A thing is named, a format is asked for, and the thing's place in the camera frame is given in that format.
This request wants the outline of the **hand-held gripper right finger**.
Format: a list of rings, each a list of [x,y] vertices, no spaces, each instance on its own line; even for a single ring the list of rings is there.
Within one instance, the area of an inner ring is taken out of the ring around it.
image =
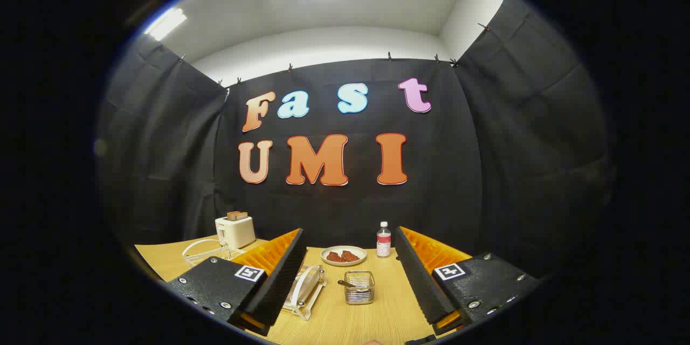
[[[434,334],[476,325],[524,299],[541,281],[491,252],[471,256],[406,227],[395,248]]]

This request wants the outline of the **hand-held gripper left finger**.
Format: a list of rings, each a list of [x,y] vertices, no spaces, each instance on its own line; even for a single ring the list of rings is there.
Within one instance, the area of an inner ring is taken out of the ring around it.
[[[230,260],[210,256],[167,287],[205,315],[265,336],[302,267],[303,232],[296,228]]]

